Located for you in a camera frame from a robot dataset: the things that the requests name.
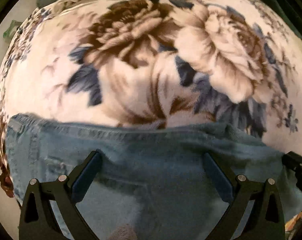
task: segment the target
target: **black bracket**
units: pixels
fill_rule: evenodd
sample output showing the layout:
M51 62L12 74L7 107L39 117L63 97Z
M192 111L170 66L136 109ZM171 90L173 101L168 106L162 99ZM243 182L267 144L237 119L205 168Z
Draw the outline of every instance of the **black bracket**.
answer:
M244 175L236 176L215 153L204 154L203 167L221 199L230 204L206 240L230 240L250 200L255 200L255 203L246 227L237 240L284 239L284 216L273 179L261 183L250 181ZM68 239L62 234L52 211L50 200L54 200L75 240L99 240L75 204L82 201L101 168L102 154L96 150L69 176L62 175L54 182L44 183L32 179L21 210L19 239Z
M76 240L99 240L87 225L75 204L82 201L96 174L102 167L102 155L92 151L83 164L69 176L40 183L32 179L21 209L19 239L67 240L55 219L50 200L56 201L61 215Z
M285 222L279 192L273 179L264 183L236 176L213 153L203 156L206 174L216 187L221 199L230 205L206 240L230 240L250 200L255 200L246 226L237 240L283 240Z
M296 186L302 191L302 156L295 152L288 152L282 157L282 164L296 174Z

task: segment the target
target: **green object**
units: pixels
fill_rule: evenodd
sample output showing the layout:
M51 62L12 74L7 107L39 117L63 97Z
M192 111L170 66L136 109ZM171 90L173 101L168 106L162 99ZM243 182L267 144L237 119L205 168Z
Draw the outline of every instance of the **green object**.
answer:
M10 43L14 37L14 34L17 32L19 27L21 26L22 22L18 22L13 20L9 26L9 28L3 33L3 38L5 42Z

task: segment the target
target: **floral blanket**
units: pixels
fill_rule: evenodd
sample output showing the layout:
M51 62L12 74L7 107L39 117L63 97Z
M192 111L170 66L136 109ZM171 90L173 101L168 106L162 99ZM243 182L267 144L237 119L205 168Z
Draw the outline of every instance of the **floral blanket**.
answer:
M59 0L22 24L0 70L10 197L17 113L136 129L230 122L302 155L302 41L259 0Z

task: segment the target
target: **silver screw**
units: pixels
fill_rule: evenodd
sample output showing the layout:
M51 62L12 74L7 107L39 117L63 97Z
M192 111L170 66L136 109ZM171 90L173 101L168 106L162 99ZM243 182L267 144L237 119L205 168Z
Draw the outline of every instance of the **silver screw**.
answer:
M67 179L67 176L66 175L61 175L60 177L59 177L59 181L65 181Z
M247 178L245 175L238 175L238 180L245 181Z
M30 180L30 185L35 185L35 184L36 184L36 182L37 182L37 180L36 180L36 179L31 179L31 180Z
M270 185L274 185L275 184L274 179L268 179L268 182L269 182Z

